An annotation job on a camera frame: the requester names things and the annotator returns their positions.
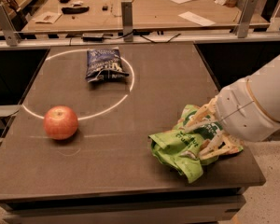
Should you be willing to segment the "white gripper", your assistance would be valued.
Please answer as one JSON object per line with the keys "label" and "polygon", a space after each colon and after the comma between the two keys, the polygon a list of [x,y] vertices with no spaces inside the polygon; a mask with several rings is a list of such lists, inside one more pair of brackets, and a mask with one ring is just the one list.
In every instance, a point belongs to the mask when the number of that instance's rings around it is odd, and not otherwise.
{"label": "white gripper", "polygon": [[198,129],[217,120],[225,132],[251,142],[263,141],[279,128],[279,123],[260,107],[249,79],[241,78],[224,87],[217,97],[200,107],[184,125],[184,131],[180,133],[187,149],[180,156],[194,161],[210,161],[221,155],[237,153],[236,138],[221,130],[208,132]]}

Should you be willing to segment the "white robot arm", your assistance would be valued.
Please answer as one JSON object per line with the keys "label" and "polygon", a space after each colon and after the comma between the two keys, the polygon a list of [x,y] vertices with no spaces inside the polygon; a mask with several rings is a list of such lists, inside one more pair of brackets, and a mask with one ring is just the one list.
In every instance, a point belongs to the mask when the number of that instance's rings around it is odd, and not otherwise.
{"label": "white robot arm", "polygon": [[245,141],[262,141],[280,130],[280,55],[222,88],[190,118],[184,131],[212,122],[219,123],[222,130],[199,152],[201,160],[232,151]]}

